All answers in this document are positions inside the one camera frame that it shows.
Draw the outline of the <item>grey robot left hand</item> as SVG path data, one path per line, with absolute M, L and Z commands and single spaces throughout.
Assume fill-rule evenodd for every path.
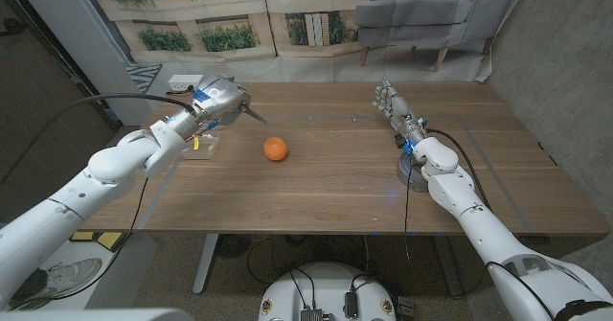
M 229 126 L 251 104 L 251 95 L 233 79 L 213 75 L 195 88 L 192 103 L 199 123 L 217 121 Z

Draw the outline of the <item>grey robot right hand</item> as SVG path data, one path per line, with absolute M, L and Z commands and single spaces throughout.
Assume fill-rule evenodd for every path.
M 424 139 L 416 113 L 387 80 L 375 88 L 373 105 L 406 141 L 418 143 Z

